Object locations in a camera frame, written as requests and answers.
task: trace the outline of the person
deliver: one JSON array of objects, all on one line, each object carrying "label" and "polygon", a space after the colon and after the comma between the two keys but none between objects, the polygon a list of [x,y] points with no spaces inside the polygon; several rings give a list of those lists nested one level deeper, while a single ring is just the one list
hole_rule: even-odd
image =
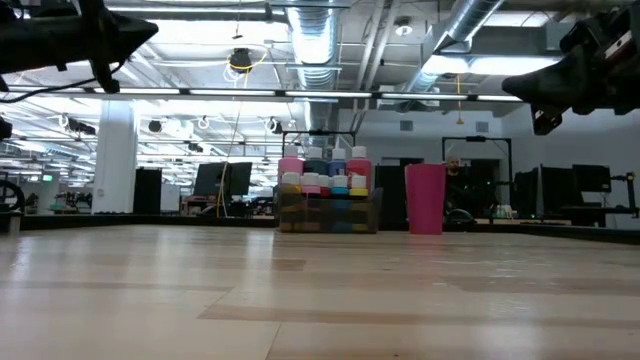
[{"label": "person", "polygon": [[460,171],[460,158],[450,155],[447,157],[447,183],[445,198],[447,210],[464,208],[463,203],[469,187],[469,179]]}]

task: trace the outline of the pillar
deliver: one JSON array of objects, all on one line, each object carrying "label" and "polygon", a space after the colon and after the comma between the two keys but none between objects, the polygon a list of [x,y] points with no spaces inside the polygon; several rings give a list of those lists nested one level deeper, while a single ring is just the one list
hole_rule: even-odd
[{"label": "pillar", "polygon": [[38,215],[51,215],[51,205],[56,203],[56,195],[60,191],[60,172],[42,172],[38,194]]},{"label": "pillar", "polygon": [[129,101],[103,101],[91,213],[133,211],[138,124]]}]

